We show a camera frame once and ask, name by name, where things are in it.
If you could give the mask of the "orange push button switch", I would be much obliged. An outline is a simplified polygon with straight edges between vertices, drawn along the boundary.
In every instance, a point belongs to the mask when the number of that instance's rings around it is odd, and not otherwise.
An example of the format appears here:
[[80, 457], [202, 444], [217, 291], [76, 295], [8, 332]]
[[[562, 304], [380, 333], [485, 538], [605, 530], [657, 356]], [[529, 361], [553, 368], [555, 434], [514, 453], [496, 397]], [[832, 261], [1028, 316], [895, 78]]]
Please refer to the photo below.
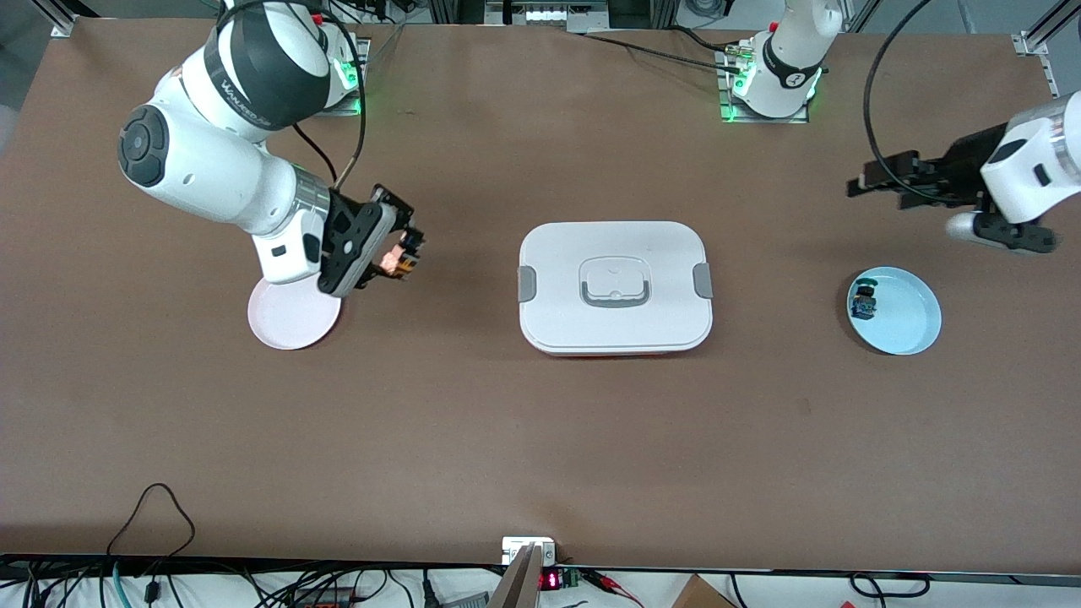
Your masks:
[[395, 244], [378, 263], [381, 274], [391, 280], [404, 280], [421, 262], [421, 251], [415, 247]]

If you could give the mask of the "small white electronic box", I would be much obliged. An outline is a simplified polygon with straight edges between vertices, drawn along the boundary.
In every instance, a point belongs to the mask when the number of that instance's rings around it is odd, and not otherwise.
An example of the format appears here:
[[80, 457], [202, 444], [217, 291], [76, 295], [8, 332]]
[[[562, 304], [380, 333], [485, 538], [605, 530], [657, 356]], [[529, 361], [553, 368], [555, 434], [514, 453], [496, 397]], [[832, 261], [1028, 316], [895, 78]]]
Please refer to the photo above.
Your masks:
[[528, 546], [539, 546], [543, 566], [553, 567], [557, 563], [557, 543], [549, 536], [503, 536], [501, 565], [508, 566], [518, 551]]

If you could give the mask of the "brown cardboard box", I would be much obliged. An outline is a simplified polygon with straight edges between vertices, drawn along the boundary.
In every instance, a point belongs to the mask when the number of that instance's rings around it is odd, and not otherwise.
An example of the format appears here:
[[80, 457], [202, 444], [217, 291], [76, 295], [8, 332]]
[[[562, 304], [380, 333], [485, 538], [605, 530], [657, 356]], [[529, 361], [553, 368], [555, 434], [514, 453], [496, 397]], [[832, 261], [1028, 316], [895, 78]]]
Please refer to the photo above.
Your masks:
[[691, 574], [671, 608], [740, 608], [698, 574]]

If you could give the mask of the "pink round plate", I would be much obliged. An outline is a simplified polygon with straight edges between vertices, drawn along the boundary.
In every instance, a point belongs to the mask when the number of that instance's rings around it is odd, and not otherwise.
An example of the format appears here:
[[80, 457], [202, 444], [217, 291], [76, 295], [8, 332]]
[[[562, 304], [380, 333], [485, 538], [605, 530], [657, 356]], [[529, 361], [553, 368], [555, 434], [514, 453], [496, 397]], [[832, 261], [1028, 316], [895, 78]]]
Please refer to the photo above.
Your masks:
[[277, 351], [302, 351], [320, 342], [341, 316], [343, 301], [320, 291], [318, 278], [271, 285], [259, 280], [246, 302], [254, 336]]

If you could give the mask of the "light blue round plate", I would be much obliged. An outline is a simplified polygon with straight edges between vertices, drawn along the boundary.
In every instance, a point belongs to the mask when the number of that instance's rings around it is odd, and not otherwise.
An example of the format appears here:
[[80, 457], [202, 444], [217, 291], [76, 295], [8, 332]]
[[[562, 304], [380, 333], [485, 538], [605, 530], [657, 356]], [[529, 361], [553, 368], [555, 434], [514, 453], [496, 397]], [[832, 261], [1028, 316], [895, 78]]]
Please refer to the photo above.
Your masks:
[[[877, 281], [877, 314], [870, 320], [850, 316], [854, 281], [864, 277]], [[942, 308], [933, 290], [921, 278], [899, 267], [872, 267], [858, 274], [848, 288], [845, 312], [862, 343], [891, 356], [927, 351], [940, 334]]]

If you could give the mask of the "metal rack with sockets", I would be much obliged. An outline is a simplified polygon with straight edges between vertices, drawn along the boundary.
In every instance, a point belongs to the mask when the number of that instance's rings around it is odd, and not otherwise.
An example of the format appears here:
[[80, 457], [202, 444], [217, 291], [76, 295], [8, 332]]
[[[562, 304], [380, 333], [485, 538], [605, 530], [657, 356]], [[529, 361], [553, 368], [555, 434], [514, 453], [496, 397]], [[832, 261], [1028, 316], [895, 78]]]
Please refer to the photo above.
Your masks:
[[606, 0], [484, 0], [483, 24], [525, 24], [568, 32], [609, 30]]

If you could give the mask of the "brown cardboard strip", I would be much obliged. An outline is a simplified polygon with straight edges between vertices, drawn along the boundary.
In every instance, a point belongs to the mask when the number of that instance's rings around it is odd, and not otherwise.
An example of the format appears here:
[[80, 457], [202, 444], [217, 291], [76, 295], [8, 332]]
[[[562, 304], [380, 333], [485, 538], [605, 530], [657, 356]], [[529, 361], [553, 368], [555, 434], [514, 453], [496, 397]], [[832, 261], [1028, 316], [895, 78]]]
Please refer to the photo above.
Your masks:
[[544, 569], [543, 542], [522, 544], [513, 553], [486, 608], [537, 608], [538, 585]]

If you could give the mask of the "red black clip lead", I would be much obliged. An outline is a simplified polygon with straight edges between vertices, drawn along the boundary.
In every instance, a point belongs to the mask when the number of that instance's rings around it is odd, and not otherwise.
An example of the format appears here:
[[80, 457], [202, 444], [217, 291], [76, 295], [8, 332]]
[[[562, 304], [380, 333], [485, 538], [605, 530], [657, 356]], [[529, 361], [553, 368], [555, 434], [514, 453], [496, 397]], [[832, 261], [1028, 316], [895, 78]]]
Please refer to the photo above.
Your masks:
[[595, 589], [599, 589], [600, 591], [605, 592], [608, 594], [625, 598], [625, 600], [632, 602], [637, 606], [637, 608], [646, 608], [645, 605], [642, 604], [640, 600], [638, 600], [638, 598], [633, 596], [632, 593], [629, 593], [628, 591], [623, 589], [620, 584], [618, 584], [617, 581], [614, 580], [614, 578], [603, 576], [599, 573], [599, 571], [595, 571], [591, 569], [579, 569], [579, 574], [580, 578], [583, 578], [583, 580], [587, 582], [587, 584], [595, 586]]

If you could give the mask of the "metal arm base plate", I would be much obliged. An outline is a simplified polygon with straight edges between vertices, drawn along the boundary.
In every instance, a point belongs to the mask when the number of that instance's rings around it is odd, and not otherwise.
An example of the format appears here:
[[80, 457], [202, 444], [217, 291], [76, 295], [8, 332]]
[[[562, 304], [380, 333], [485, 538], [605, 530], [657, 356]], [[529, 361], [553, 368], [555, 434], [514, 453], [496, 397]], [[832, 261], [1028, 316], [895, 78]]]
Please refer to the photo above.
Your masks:
[[720, 116], [734, 123], [806, 123], [808, 104], [822, 69], [788, 72], [769, 70], [760, 62], [762, 47], [753, 38], [715, 52], [718, 66]]
[[339, 41], [329, 53], [328, 103], [320, 116], [348, 117], [362, 114], [360, 88], [368, 81], [368, 49], [370, 39], [349, 35], [349, 42]]

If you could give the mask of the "perforated metal rail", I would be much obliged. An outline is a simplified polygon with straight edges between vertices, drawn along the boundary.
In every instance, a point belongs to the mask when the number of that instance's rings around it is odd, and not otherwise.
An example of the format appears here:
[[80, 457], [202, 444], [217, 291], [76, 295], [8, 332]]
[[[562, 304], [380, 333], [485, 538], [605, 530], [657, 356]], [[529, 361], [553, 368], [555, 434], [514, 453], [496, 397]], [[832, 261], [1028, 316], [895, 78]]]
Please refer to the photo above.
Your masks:
[[1081, 76], [1076, 74], [1078, 64], [1073, 60], [1065, 57], [1065, 54], [1054, 54], [1047, 51], [1040, 57], [1044, 77], [1046, 77], [1047, 88], [1053, 100], [1066, 100], [1071, 94], [1081, 90]]

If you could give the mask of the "aluminium frame profile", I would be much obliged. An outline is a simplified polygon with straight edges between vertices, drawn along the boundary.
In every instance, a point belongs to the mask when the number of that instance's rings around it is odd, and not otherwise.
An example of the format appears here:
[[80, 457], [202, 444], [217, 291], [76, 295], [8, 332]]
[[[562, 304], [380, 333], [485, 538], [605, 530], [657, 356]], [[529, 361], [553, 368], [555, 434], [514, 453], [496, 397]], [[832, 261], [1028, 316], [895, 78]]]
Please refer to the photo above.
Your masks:
[[81, 0], [30, 0], [30, 3], [51, 24], [51, 38], [70, 37], [76, 19], [95, 15]]
[[1050, 39], [1078, 17], [1081, 17], [1081, 0], [1056, 0], [1027, 30], [1012, 35], [1014, 50], [1020, 57], [1045, 55]]

